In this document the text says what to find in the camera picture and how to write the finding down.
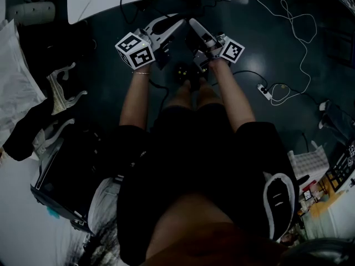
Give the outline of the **black garment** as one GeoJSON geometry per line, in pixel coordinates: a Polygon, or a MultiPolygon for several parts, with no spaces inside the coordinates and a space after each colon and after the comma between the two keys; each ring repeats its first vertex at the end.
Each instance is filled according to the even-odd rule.
{"type": "Polygon", "coordinates": [[[32,142],[37,133],[50,123],[53,105],[53,99],[47,98],[41,104],[32,107],[26,116],[17,122],[10,137],[3,145],[8,156],[16,161],[23,161],[31,156],[32,142]]]}

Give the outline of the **white plastic tray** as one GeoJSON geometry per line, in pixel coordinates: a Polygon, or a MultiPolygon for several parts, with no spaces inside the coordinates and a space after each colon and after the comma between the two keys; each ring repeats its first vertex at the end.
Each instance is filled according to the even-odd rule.
{"type": "Polygon", "coordinates": [[[319,181],[329,170],[329,162],[323,146],[299,155],[295,155],[293,151],[287,154],[297,180],[309,176],[311,181],[319,181]]]}

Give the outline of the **person's left leg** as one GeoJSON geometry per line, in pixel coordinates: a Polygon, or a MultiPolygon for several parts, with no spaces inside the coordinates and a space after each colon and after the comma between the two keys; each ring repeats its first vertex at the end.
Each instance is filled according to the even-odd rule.
{"type": "Polygon", "coordinates": [[[191,83],[186,79],[176,94],[165,105],[166,108],[179,106],[192,110],[191,83]]]}

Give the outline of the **person's right forearm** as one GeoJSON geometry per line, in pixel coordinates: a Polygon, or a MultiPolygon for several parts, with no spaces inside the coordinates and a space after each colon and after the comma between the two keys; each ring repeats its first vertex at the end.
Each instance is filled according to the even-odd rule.
{"type": "Polygon", "coordinates": [[[245,123],[255,122],[250,103],[234,79],[227,62],[222,58],[214,59],[209,62],[209,67],[218,82],[222,101],[233,131],[236,132],[245,123]]]}

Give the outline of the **white dotted cylinder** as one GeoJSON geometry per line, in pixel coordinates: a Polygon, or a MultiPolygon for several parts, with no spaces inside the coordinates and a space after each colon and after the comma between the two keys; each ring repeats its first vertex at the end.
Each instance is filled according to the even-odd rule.
{"type": "Polygon", "coordinates": [[[6,18],[23,26],[50,23],[55,18],[55,5],[52,2],[14,5],[7,9],[6,18]]]}

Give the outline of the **person's black slipper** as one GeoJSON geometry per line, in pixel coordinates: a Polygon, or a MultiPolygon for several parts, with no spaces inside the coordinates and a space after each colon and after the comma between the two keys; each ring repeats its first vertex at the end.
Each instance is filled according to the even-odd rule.
{"type": "Polygon", "coordinates": [[[187,63],[179,62],[175,64],[173,70],[174,80],[179,84],[183,85],[187,80],[191,80],[190,76],[190,66],[187,63]]]}
{"type": "Polygon", "coordinates": [[[192,64],[190,67],[190,83],[191,91],[197,91],[200,89],[200,79],[208,79],[209,69],[204,67],[202,70],[196,65],[192,64]]]}

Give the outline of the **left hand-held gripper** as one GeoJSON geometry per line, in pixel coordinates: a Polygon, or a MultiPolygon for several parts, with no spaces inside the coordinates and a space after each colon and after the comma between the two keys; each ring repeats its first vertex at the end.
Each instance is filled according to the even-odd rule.
{"type": "Polygon", "coordinates": [[[115,45],[115,48],[124,63],[133,70],[152,62],[156,62],[161,70],[170,60],[167,48],[169,42],[185,23],[185,19],[161,16],[153,20],[145,29],[128,33],[115,45]]]}

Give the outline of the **blue chair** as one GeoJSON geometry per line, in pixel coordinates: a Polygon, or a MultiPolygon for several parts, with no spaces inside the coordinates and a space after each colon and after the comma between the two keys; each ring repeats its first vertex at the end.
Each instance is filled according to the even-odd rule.
{"type": "Polygon", "coordinates": [[[327,56],[338,64],[355,70],[355,29],[345,32],[324,28],[323,37],[327,56]]]}

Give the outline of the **person's right leg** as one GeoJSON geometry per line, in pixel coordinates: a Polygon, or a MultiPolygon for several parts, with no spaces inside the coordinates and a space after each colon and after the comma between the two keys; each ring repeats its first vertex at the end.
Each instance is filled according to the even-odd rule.
{"type": "Polygon", "coordinates": [[[214,92],[212,86],[204,78],[200,79],[200,89],[197,94],[196,106],[197,109],[202,108],[208,104],[221,104],[223,101],[221,98],[214,92]]]}

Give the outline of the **white bedding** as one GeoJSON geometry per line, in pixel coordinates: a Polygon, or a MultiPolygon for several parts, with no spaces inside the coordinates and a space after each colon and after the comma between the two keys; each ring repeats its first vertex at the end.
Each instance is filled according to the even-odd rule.
{"type": "Polygon", "coordinates": [[[0,22],[0,147],[29,110],[45,100],[32,77],[14,21],[0,22]]]}

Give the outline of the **white ornate furniture leg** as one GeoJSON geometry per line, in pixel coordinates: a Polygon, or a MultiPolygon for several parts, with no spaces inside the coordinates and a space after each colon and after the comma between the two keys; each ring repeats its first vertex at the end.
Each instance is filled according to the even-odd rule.
{"type": "Polygon", "coordinates": [[[68,71],[73,69],[76,66],[76,63],[73,62],[70,66],[63,67],[61,69],[57,69],[53,71],[49,76],[47,76],[47,80],[50,83],[50,87],[52,89],[53,94],[53,111],[52,115],[56,115],[58,113],[63,112],[64,110],[71,108],[74,106],[78,100],[83,96],[87,95],[88,92],[86,90],[80,91],[77,96],[72,96],[69,99],[66,99],[64,96],[64,91],[62,86],[58,83],[58,75],[64,72],[64,75],[68,74],[68,71]]]}
{"type": "Polygon", "coordinates": [[[60,134],[66,126],[73,125],[74,123],[75,118],[71,118],[62,124],[59,124],[59,121],[56,120],[47,128],[41,129],[32,142],[33,150],[37,157],[42,156],[46,152],[47,148],[52,146],[58,140],[60,134]]]}

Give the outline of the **person's left forearm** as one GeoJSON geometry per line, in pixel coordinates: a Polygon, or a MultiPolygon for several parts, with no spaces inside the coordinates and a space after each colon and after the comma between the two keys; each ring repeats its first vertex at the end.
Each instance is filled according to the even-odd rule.
{"type": "Polygon", "coordinates": [[[120,126],[136,126],[146,129],[149,101],[150,65],[133,72],[120,115],[120,126]]]}

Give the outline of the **person's black clothing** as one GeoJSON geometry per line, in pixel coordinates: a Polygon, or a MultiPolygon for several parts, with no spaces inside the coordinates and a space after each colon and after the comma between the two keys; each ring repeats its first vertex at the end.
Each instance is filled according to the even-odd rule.
{"type": "Polygon", "coordinates": [[[150,132],[119,126],[109,138],[111,169],[124,179],[117,201],[120,257],[139,266],[159,218],[180,196],[199,193],[225,212],[238,227],[279,239],[294,207],[277,206],[284,188],[265,192],[266,175],[285,176],[295,193],[296,179],[287,151],[269,122],[249,122],[233,131],[225,108],[209,104],[192,111],[164,109],[150,132]]]}

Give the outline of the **person's leg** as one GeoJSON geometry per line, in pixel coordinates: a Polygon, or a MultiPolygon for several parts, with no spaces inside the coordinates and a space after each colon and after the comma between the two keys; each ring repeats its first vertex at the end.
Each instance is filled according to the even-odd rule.
{"type": "Polygon", "coordinates": [[[221,104],[223,101],[221,98],[214,92],[212,86],[204,78],[200,79],[200,89],[197,94],[196,106],[197,109],[202,108],[208,104],[221,104]]]}
{"type": "Polygon", "coordinates": [[[166,108],[179,106],[192,110],[191,83],[186,79],[176,94],[165,105],[166,108]]]}

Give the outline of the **large black case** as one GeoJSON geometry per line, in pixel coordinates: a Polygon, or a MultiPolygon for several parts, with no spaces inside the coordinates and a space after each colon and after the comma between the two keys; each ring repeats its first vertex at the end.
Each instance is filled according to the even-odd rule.
{"type": "Polygon", "coordinates": [[[72,125],[44,158],[31,193],[38,203],[68,219],[78,231],[91,233],[89,209],[101,182],[118,177],[97,126],[72,125]]]}

